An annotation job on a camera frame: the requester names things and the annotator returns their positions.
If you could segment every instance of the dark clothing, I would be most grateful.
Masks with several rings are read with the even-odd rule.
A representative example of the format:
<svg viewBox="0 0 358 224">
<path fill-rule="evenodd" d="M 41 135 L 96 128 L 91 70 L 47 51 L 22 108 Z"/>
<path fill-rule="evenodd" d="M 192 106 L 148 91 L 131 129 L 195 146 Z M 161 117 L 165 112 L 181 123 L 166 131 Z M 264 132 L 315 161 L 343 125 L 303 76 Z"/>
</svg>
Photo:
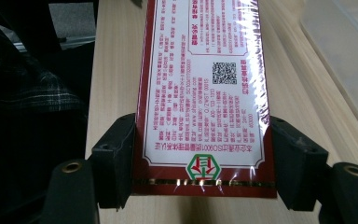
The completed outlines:
<svg viewBox="0 0 358 224">
<path fill-rule="evenodd" d="M 0 30 L 0 217 L 43 198 L 56 165 L 84 158 L 86 130 L 84 102 Z"/>
</svg>

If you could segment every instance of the printed label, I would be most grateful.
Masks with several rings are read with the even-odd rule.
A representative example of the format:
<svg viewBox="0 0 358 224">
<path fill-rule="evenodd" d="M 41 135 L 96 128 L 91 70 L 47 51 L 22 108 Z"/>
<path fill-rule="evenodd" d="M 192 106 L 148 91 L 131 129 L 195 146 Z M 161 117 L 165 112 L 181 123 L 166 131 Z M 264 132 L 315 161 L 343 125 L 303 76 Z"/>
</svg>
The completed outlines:
<svg viewBox="0 0 358 224">
<path fill-rule="evenodd" d="M 143 152 L 150 166 L 187 167 L 199 154 L 222 168 L 264 161 L 260 111 L 268 106 L 253 2 L 156 2 Z"/>
</svg>

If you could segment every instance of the plaid fabric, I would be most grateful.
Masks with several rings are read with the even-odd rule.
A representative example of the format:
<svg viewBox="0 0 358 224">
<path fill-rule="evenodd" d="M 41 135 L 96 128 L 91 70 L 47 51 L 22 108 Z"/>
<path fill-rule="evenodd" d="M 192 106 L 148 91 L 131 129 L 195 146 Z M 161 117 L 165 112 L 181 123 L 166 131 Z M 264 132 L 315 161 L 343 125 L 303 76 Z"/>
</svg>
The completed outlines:
<svg viewBox="0 0 358 224">
<path fill-rule="evenodd" d="M 0 112 L 83 109 L 83 102 L 38 60 L 20 55 L 0 30 Z"/>
</svg>

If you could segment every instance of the light wooden surface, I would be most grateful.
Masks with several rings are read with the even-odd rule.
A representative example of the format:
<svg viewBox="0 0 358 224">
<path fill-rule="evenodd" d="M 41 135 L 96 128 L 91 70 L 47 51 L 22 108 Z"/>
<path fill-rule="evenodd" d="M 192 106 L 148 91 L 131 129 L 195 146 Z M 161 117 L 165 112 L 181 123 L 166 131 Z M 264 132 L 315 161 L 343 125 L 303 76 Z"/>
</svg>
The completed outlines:
<svg viewBox="0 0 358 224">
<path fill-rule="evenodd" d="M 259 0 L 270 114 L 286 119 L 330 152 L 328 163 L 358 164 L 358 121 L 308 39 L 304 0 Z M 100 0 L 87 153 L 120 116 L 136 110 L 145 9 Z M 101 210 L 101 223 L 317 223 L 315 212 L 278 200 L 131 196 L 124 210 Z"/>
</svg>

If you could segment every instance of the green logo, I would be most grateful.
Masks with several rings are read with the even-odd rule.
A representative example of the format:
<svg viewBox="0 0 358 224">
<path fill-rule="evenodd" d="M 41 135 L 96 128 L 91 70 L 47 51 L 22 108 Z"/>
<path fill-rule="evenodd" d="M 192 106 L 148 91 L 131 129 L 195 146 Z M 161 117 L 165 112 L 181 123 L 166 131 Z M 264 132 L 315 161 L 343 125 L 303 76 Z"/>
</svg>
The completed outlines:
<svg viewBox="0 0 358 224">
<path fill-rule="evenodd" d="M 186 170 L 193 180 L 215 180 L 221 171 L 219 164 L 210 154 L 196 154 Z"/>
</svg>

